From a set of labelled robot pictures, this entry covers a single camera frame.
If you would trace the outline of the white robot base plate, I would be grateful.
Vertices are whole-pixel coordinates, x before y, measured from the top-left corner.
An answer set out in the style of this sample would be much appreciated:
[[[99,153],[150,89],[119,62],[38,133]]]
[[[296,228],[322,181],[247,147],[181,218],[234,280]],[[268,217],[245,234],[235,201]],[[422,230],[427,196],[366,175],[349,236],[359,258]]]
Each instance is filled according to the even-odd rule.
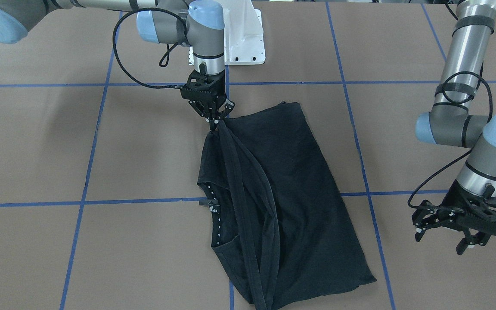
[[[251,0],[219,0],[223,8],[226,65],[261,65],[266,61],[261,11]]]

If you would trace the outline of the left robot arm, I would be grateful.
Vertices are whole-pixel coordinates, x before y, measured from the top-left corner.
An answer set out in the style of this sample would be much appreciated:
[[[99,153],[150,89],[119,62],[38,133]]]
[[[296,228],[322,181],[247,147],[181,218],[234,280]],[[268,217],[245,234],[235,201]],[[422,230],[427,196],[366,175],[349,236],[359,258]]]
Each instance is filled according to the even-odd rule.
[[[482,69],[495,31],[496,0],[460,0],[441,80],[429,112],[417,118],[419,141],[467,149],[463,166],[441,204],[407,204],[415,212],[415,240],[445,227],[462,232],[458,255],[496,237],[496,114]]]

